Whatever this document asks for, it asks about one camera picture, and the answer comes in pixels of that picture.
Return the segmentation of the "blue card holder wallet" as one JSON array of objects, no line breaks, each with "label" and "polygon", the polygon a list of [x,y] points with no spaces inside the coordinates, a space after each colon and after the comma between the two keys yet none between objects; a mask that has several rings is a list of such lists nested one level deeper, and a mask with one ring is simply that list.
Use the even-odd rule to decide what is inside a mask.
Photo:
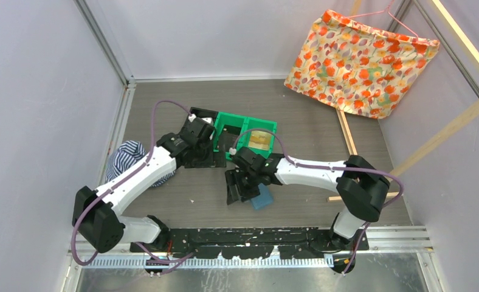
[{"label": "blue card holder wallet", "polygon": [[250,199],[254,210],[261,210],[274,202],[274,198],[267,186],[260,184],[258,190],[260,194]]}]

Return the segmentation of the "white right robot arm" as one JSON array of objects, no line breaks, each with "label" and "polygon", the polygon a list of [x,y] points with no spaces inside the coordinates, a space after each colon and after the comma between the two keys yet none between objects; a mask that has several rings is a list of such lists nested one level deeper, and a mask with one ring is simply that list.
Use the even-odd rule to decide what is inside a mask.
[{"label": "white right robot arm", "polygon": [[345,249],[364,223],[380,218],[390,182],[363,157],[351,155],[346,161],[308,161],[272,153],[268,157],[242,147],[231,155],[235,168],[225,172],[227,204],[261,196],[271,184],[303,185],[339,194],[345,207],[333,221],[329,243]]}]

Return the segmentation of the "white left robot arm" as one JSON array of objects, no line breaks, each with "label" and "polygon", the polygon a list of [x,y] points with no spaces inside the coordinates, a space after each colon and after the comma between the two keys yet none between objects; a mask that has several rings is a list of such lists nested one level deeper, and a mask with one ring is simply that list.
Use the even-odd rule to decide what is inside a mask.
[{"label": "white left robot arm", "polygon": [[131,168],[106,184],[82,187],[75,195],[72,224],[98,253],[119,243],[145,243],[154,252],[168,244],[166,227],[152,216],[125,217],[125,209],[144,191],[179,167],[201,162],[212,147],[215,123],[189,115],[178,133],[163,135],[156,146]]}]

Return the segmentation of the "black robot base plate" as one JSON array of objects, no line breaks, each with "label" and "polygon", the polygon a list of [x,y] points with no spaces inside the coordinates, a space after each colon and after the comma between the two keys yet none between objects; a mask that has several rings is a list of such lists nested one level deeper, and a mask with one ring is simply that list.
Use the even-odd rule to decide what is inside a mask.
[{"label": "black robot base plate", "polygon": [[335,245],[328,228],[173,228],[143,246],[177,258],[193,254],[197,259],[266,259],[279,252],[281,259],[317,259],[326,253],[351,253],[358,238],[358,250],[369,250],[366,236],[360,233],[349,244]]}]

